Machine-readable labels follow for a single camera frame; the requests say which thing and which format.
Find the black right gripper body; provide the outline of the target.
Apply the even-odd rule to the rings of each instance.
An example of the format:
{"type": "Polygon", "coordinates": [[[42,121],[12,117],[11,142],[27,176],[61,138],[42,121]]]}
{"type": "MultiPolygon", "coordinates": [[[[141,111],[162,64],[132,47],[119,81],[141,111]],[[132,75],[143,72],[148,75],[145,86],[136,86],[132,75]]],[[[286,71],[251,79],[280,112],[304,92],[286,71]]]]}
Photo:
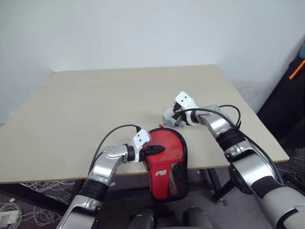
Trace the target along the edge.
{"type": "Polygon", "coordinates": [[[183,108],[180,105],[180,110],[178,112],[176,112],[175,115],[181,115],[182,116],[182,122],[184,122],[186,125],[189,125],[189,123],[187,122],[186,114],[185,114],[185,112],[182,112],[182,110],[183,110],[183,108]]]}

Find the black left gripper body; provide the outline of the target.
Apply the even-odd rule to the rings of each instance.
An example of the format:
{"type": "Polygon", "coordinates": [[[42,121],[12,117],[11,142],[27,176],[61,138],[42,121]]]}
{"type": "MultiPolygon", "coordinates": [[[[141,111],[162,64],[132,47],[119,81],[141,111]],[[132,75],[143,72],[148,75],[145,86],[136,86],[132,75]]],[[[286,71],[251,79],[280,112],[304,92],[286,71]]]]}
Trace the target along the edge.
{"type": "Polygon", "coordinates": [[[149,154],[150,152],[150,147],[147,146],[145,148],[142,148],[140,151],[139,151],[139,160],[145,160],[145,157],[149,154]]]}

